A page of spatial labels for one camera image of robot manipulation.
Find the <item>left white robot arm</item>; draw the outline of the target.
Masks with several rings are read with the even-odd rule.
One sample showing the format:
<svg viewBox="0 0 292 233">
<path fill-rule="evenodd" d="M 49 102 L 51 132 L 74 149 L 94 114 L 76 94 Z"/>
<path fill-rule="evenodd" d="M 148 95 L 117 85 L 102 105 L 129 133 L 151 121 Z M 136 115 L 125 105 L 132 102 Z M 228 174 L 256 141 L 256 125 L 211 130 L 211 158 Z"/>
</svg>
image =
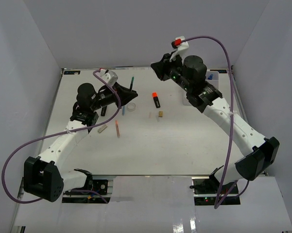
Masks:
<svg viewBox="0 0 292 233">
<path fill-rule="evenodd" d="M 111 89 L 104 85 L 98 92 L 90 83 L 81 84 L 77 89 L 76 102 L 66 131 L 36 158 L 26 159 L 24 191 L 50 202 L 72 189 L 78 189 L 83 194 L 89 193 L 93 188 L 89 171 L 76 168 L 63 174 L 61 168 L 72 150 L 96 125 L 99 118 L 97 110 L 113 103 L 122 107 L 137 96 L 135 90 L 118 83 Z"/>
</svg>

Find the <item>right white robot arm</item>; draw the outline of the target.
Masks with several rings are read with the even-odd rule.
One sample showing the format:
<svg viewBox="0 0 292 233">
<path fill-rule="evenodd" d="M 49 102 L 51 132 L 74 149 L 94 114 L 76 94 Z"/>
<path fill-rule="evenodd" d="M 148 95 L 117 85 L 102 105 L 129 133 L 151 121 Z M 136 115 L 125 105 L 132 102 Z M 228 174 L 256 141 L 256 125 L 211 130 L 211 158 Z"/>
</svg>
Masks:
<svg viewBox="0 0 292 233">
<path fill-rule="evenodd" d="M 207 67 L 202 58 L 190 55 L 182 59 L 178 55 L 171 60 L 171 54 L 166 53 L 151 68 L 160 80 L 172 80 L 179 85 L 189 103 L 229 135 L 242 153 L 243 158 L 210 174 L 206 183 L 214 193 L 222 193 L 228 183 L 242 178 L 253 181 L 274 162 L 279 141 L 275 137 L 266 138 L 230 111 L 222 93 L 206 80 Z"/>
</svg>

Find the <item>orange black highlighter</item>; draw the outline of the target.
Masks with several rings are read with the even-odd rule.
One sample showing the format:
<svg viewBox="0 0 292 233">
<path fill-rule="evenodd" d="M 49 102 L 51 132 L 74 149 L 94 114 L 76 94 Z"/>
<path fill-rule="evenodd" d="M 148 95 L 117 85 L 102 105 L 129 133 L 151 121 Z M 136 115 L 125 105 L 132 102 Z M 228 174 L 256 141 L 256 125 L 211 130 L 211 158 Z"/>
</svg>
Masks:
<svg viewBox="0 0 292 233">
<path fill-rule="evenodd" d="M 158 98 L 157 93 L 153 92 L 152 97 L 153 97 L 156 108 L 160 108 L 161 106 L 160 106 L 160 102 L 159 102 L 159 98 Z"/>
</svg>

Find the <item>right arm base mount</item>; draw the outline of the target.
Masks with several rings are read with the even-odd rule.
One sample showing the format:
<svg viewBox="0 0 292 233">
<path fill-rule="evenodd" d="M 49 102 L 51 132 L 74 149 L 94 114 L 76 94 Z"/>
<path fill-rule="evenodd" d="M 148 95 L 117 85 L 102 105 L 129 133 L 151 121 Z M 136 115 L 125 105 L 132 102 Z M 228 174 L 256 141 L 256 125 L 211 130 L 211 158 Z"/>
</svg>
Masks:
<svg viewBox="0 0 292 233">
<path fill-rule="evenodd" d="M 193 179 L 192 185 L 189 188 L 193 190 L 195 206 L 212 206 L 215 204 L 218 189 L 214 189 L 208 179 Z M 240 205 L 240 198 L 234 197 L 238 194 L 238 186 L 234 185 L 232 191 L 222 202 L 222 205 Z"/>
</svg>

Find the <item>green pen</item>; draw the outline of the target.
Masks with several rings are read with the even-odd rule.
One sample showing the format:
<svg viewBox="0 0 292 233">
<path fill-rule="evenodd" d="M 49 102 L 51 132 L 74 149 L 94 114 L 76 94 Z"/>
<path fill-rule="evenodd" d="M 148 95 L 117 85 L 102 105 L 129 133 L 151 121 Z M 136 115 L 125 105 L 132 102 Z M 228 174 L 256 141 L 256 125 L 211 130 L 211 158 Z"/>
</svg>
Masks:
<svg viewBox="0 0 292 233">
<path fill-rule="evenodd" d="M 132 91 L 133 89 L 133 83 L 134 83 L 134 76 L 131 78 L 131 82 L 130 82 L 130 87 L 129 87 L 129 90 Z"/>
</svg>

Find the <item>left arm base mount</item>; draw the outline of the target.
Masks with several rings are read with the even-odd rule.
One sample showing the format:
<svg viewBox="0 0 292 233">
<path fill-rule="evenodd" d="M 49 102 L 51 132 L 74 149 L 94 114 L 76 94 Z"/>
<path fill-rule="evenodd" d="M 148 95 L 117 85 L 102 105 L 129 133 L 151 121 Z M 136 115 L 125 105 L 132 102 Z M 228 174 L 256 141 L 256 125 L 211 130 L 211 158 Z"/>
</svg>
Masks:
<svg viewBox="0 0 292 233">
<path fill-rule="evenodd" d="M 76 190 L 66 191 L 63 194 L 62 203 L 108 204 L 113 191 L 113 180 L 93 180 L 89 182 L 87 188 L 82 187 Z"/>
</svg>

